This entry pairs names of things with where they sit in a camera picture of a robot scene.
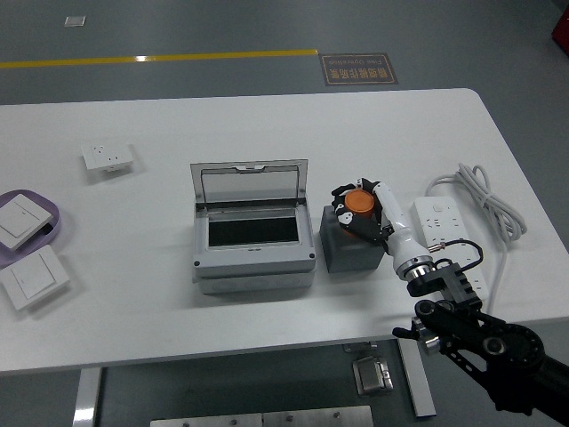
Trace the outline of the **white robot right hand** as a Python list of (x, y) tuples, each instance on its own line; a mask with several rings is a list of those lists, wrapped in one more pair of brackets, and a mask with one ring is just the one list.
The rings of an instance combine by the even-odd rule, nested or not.
[[(356, 189), (373, 198), (373, 219), (348, 207), (348, 193)], [(432, 256), (415, 240), (410, 222), (387, 183), (360, 178), (334, 189), (332, 195), (340, 227), (366, 242), (383, 246), (392, 256), (394, 271), (400, 279), (410, 282), (434, 269)]]

